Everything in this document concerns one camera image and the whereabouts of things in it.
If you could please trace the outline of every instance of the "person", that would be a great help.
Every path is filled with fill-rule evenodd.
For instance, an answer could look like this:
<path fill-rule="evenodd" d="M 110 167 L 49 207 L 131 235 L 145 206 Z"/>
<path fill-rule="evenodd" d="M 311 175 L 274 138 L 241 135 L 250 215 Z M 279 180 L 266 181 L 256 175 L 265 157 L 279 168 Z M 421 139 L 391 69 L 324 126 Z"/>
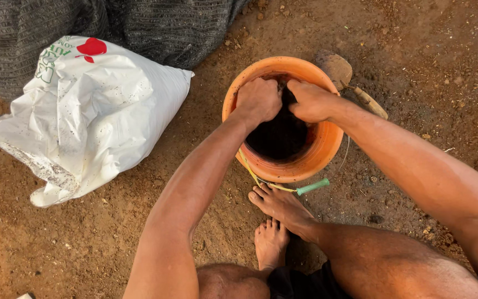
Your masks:
<path fill-rule="evenodd" d="M 478 274 L 478 172 L 419 136 L 318 86 L 291 80 L 296 117 L 344 130 L 422 210 L 448 227 Z M 478 298 L 478 279 L 399 233 L 320 223 L 289 192 L 265 184 L 249 199 L 272 218 L 254 232 L 259 269 L 196 268 L 195 228 L 247 135 L 275 117 L 275 80 L 241 88 L 237 108 L 178 167 L 149 214 L 124 298 Z M 283 267 L 289 231 L 328 258 L 311 275 Z"/>

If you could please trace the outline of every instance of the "white plastic bag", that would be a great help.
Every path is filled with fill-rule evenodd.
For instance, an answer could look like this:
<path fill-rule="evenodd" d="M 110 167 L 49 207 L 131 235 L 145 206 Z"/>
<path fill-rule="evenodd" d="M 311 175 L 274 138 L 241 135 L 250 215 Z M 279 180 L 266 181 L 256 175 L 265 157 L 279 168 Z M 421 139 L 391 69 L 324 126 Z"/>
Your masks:
<path fill-rule="evenodd" d="M 189 91 L 193 72 L 96 38 L 65 36 L 0 117 L 0 147 L 47 185 L 48 207 L 87 194 L 149 155 Z"/>

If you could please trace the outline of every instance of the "fist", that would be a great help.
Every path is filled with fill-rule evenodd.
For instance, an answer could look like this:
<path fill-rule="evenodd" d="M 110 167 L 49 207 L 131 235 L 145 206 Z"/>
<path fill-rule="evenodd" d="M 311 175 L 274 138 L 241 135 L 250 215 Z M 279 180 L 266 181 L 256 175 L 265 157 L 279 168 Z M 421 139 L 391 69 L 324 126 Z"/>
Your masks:
<path fill-rule="evenodd" d="M 254 79 L 243 85 L 237 93 L 236 110 L 245 112 L 258 124 L 275 118 L 282 108 L 282 93 L 276 80 Z"/>
<path fill-rule="evenodd" d="M 329 119 L 346 100 L 309 83 L 290 80 L 287 87 L 298 103 L 289 105 L 289 111 L 305 122 L 321 122 Z"/>

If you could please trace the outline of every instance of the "foot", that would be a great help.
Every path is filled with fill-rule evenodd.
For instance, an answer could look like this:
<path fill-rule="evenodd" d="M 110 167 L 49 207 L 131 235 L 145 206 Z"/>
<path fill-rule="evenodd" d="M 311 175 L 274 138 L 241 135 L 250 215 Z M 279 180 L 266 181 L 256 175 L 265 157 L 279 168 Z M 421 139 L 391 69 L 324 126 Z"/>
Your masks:
<path fill-rule="evenodd" d="M 274 270 L 285 266 L 285 251 L 289 243 L 289 231 L 277 220 L 268 219 L 256 228 L 254 244 L 259 270 Z"/>
<path fill-rule="evenodd" d="M 261 183 L 261 188 L 255 186 L 248 197 L 263 213 L 279 219 L 290 231 L 302 237 L 303 240 L 310 241 L 302 234 L 302 230 L 316 222 L 316 219 L 291 192 L 271 188 Z"/>

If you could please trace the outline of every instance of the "dirt ground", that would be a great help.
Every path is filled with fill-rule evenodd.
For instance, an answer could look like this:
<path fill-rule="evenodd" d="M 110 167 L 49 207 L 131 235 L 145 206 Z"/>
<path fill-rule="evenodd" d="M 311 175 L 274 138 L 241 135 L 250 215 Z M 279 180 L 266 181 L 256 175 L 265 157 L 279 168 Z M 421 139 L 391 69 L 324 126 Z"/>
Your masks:
<path fill-rule="evenodd" d="M 223 43 L 194 69 L 191 91 L 148 158 L 94 192 L 36 208 L 43 181 L 0 150 L 0 298 L 120 297 L 137 240 L 160 192 L 182 160 L 221 123 L 233 79 L 259 59 L 314 61 L 324 48 L 353 66 L 352 83 L 372 95 L 390 121 L 478 171 L 478 0 L 269 0 L 251 3 Z M 8 104 L 0 100 L 0 114 Z M 468 267 L 454 237 L 418 208 L 347 139 L 309 179 L 331 185 L 302 196 L 322 221 L 398 231 Z M 197 265 L 257 267 L 253 232 L 266 216 L 247 193 L 249 173 L 234 161 L 196 230 Z M 293 238 L 287 263 L 311 272 L 325 257 Z"/>

